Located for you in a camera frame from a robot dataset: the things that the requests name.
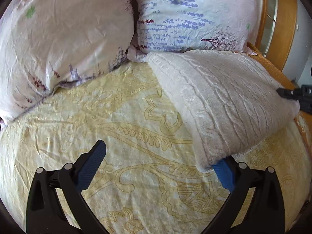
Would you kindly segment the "beige cable knit sweater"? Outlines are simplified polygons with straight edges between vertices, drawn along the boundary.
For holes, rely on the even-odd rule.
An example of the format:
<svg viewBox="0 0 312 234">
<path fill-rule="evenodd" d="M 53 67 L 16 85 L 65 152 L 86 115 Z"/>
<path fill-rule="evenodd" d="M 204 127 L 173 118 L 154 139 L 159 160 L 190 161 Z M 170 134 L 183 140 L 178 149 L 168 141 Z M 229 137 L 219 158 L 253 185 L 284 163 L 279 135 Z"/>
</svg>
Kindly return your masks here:
<svg viewBox="0 0 312 234">
<path fill-rule="evenodd" d="M 146 59 L 191 133 L 201 172 L 248 151 L 299 113 L 298 101 L 280 97 L 280 83 L 245 54 L 151 52 Z"/>
</svg>

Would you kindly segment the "pink floral pillow left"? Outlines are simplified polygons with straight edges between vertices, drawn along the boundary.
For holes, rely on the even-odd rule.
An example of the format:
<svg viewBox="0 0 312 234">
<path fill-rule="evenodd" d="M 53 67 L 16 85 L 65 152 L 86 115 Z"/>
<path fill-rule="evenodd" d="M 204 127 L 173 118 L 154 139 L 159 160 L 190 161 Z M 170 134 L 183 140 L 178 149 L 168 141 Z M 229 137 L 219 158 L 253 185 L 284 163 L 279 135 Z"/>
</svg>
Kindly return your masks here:
<svg viewBox="0 0 312 234">
<path fill-rule="evenodd" d="M 131 0 L 12 0 L 1 18 L 1 118 L 126 60 Z"/>
</svg>

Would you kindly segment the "pink floral pillow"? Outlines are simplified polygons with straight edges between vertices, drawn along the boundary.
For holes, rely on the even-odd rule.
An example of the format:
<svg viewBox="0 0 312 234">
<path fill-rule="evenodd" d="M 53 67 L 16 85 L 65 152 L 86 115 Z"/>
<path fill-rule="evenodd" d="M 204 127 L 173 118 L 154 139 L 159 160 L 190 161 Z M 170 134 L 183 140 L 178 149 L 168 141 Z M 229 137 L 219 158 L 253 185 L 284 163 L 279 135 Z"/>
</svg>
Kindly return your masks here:
<svg viewBox="0 0 312 234">
<path fill-rule="evenodd" d="M 258 28 L 259 0 L 133 0 L 136 33 L 128 59 L 150 52 L 247 52 Z"/>
<path fill-rule="evenodd" d="M 126 60 L 131 0 L 12 0 L 1 18 L 1 118 Z"/>
</svg>

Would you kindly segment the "pink floral pillow right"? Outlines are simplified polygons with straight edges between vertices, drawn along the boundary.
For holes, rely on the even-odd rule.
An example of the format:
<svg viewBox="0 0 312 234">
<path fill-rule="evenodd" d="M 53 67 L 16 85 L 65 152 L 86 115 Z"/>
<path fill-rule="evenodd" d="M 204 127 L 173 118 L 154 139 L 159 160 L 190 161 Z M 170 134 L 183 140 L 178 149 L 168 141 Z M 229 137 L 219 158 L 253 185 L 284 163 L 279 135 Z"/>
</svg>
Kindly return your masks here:
<svg viewBox="0 0 312 234">
<path fill-rule="evenodd" d="M 258 28 L 259 0 L 133 0 L 136 33 L 128 59 L 150 52 L 247 52 Z"/>
</svg>

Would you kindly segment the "wooden headboard frame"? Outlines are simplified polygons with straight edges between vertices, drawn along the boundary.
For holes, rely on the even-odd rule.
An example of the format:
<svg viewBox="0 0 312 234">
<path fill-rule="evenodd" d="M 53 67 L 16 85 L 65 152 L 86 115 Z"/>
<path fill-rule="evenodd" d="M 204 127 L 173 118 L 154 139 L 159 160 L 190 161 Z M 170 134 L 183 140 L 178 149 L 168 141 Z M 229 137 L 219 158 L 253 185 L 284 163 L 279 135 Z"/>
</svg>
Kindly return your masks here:
<svg viewBox="0 0 312 234">
<path fill-rule="evenodd" d="M 280 71 L 288 59 L 297 23 L 297 0 L 258 0 L 260 21 L 255 46 Z"/>
</svg>

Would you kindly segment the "yellow orange patterned bedsheet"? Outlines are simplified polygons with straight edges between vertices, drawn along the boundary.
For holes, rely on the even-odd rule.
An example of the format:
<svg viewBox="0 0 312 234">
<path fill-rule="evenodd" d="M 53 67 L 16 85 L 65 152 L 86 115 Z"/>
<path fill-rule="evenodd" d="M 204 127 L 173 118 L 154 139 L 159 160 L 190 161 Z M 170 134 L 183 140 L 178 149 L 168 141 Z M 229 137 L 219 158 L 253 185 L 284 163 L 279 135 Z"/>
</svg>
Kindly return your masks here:
<svg viewBox="0 0 312 234">
<path fill-rule="evenodd" d="M 129 62 L 53 96 L 1 131 L 1 200 L 25 226 L 39 167 L 107 153 L 82 195 L 110 233 L 201 233 L 228 191 L 196 169 L 191 136 L 146 63 Z"/>
</svg>

